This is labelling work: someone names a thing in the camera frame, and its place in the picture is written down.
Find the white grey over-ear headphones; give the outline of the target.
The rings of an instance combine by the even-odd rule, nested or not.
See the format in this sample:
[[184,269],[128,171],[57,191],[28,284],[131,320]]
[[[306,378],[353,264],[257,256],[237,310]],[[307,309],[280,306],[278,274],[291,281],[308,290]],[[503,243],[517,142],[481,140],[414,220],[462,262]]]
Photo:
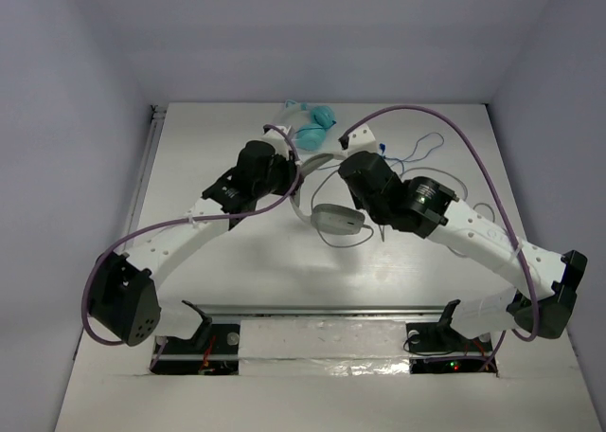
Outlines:
[[327,184],[327,182],[336,173],[330,173],[314,191],[310,200],[311,212],[304,213],[301,210],[301,191],[298,189],[290,196],[290,204],[295,215],[306,225],[313,227],[316,232],[323,236],[330,234],[335,236],[352,236],[367,228],[365,224],[365,215],[350,207],[344,207],[333,203],[315,203],[318,192]]

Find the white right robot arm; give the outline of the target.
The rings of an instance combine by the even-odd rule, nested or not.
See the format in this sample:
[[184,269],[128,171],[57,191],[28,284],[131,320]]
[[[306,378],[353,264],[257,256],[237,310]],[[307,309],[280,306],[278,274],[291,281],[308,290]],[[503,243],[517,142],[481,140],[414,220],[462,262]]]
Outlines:
[[412,324],[419,352],[457,350],[482,334],[513,329],[545,339],[563,334],[587,265],[583,254],[561,255],[524,239],[513,244],[453,190],[424,176],[401,180],[376,153],[354,154],[338,174],[374,223],[452,248],[510,285],[481,299],[450,301],[435,323]]

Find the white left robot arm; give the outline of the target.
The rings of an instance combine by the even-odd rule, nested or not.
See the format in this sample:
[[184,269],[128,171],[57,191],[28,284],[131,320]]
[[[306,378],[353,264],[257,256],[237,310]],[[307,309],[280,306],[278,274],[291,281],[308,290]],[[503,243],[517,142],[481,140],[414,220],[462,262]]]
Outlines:
[[[81,317],[88,335],[102,345],[134,347],[161,322],[157,291],[170,274],[206,243],[259,215],[258,201],[287,199],[299,182],[298,154],[289,141],[264,137],[246,143],[236,165],[206,188],[186,215],[135,231],[143,243],[119,253],[111,245],[98,257],[82,295]],[[96,320],[115,336],[96,334]]]

